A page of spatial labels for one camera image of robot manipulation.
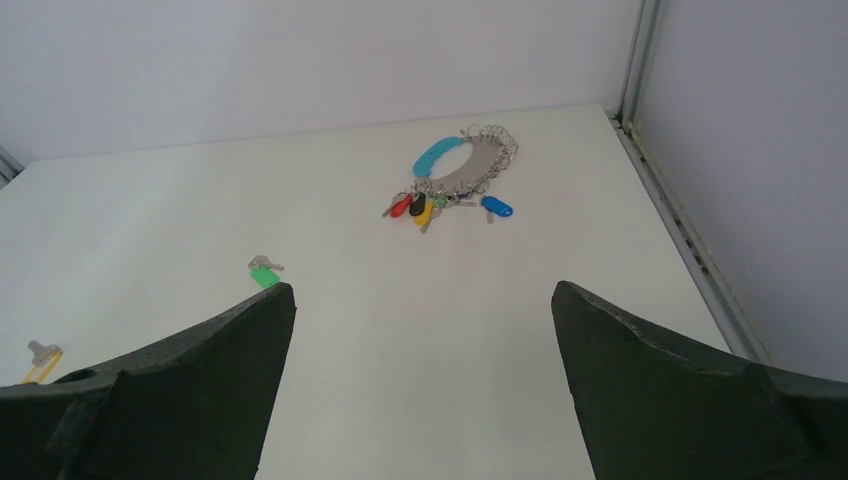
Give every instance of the green key tag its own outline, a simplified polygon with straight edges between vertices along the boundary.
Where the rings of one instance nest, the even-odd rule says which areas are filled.
[[[268,267],[256,267],[250,269],[250,276],[256,280],[262,288],[268,288],[280,282],[280,277]]]

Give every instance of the blue spiral keychain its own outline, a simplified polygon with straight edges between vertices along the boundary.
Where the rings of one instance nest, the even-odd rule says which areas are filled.
[[[478,127],[477,135],[471,135],[471,127],[460,130],[461,137],[439,140],[415,161],[412,166],[415,182],[406,191],[394,196],[389,208],[383,212],[384,217],[391,215],[397,218],[408,212],[421,233],[425,233],[443,209],[476,207],[477,204],[471,201],[474,195],[482,195],[480,205],[486,210],[488,223],[494,222],[495,215],[512,215],[512,207],[485,193],[492,179],[509,167],[518,152],[518,143],[506,128],[499,125]],[[444,177],[430,178],[436,161],[445,152],[463,143],[470,143],[473,148],[468,160]]]

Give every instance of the metal key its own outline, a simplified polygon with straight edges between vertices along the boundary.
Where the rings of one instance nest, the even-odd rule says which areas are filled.
[[[44,366],[44,364],[47,363],[47,360],[53,358],[53,355],[64,353],[62,352],[62,349],[56,345],[48,345],[45,347],[35,340],[29,342],[27,348],[32,350],[32,364],[36,367]]]
[[[421,227],[421,233],[427,233],[427,228],[430,227],[430,224],[433,223],[433,220],[442,214],[442,209],[440,207],[433,207],[433,210],[430,212],[430,220]]]
[[[247,264],[247,268],[253,270],[254,268],[266,267],[269,270],[276,270],[278,272],[282,272],[284,267],[282,265],[277,265],[273,263],[271,260],[268,260],[268,257],[265,255],[257,255],[253,257],[253,260]]]
[[[395,195],[395,197],[392,198],[392,203],[389,204],[389,208],[387,208],[386,211],[383,212],[383,216],[385,217],[386,215],[388,215],[389,212],[391,212],[392,209],[395,208],[395,205],[400,203],[400,201],[403,200],[404,198],[406,198],[407,195],[408,194],[404,193],[404,192],[400,192],[397,195]]]

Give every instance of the keychain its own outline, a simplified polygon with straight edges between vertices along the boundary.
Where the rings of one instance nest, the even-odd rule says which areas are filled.
[[[265,255],[253,257],[253,260],[247,264],[247,268],[250,269],[250,277],[262,288],[268,288],[280,282],[280,276],[274,273],[273,270],[278,272],[284,270],[282,265],[273,263]]]
[[[392,218],[397,218],[409,212],[421,233],[426,233],[430,223],[441,215],[443,209],[476,207],[477,204],[470,200],[478,194],[483,195],[480,205],[486,210],[488,223],[494,222],[495,215],[504,218],[512,215],[512,207],[484,194],[489,183],[509,167],[518,152],[518,143],[506,128],[499,125],[478,127],[477,135],[471,135],[471,127],[460,130],[461,137],[439,140],[415,161],[412,166],[415,182],[408,190],[394,196],[383,212],[384,217],[391,214]],[[452,173],[431,179],[436,160],[464,143],[470,143],[473,148],[468,160]]]

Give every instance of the metal frame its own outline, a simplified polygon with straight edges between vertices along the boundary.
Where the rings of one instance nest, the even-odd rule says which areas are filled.
[[[633,128],[633,120],[642,98],[643,87],[650,75],[668,4],[668,0],[643,1],[621,110],[616,119],[612,120],[613,127],[730,351],[773,366],[771,355],[745,316],[744,310],[721,275],[715,260],[709,255],[709,250],[704,246],[692,222],[683,213],[685,210],[679,200],[671,193],[673,190],[654,157]]]
[[[0,147],[0,188],[3,188],[23,171],[24,167]]]

